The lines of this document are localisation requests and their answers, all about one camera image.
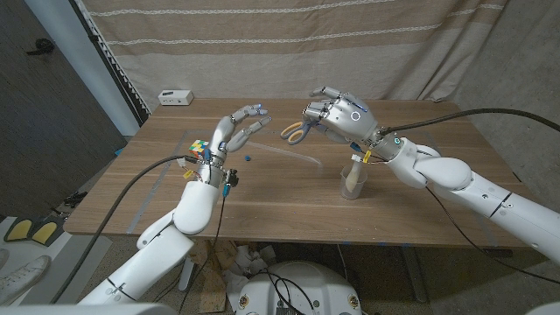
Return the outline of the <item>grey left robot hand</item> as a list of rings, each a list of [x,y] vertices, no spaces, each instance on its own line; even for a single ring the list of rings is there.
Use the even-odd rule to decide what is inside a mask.
[[[234,135],[235,128],[249,116],[262,116],[262,118]],[[271,117],[268,115],[268,110],[262,108],[261,104],[247,105],[231,115],[222,117],[207,147],[212,159],[211,164],[215,167],[224,165],[228,153],[238,151],[249,140],[251,135],[261,130],[270,122]]]

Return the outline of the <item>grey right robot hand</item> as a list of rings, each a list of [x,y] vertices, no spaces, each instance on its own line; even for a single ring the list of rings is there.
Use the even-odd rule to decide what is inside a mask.
[[[398,137],[382,135],[381,125],[364,101],[332,87],[319,87],[310,93],[311,97],[321,95],[326,100],[309,103],[303,117],[331,140],[362,144],[386,161],[402,150]]]

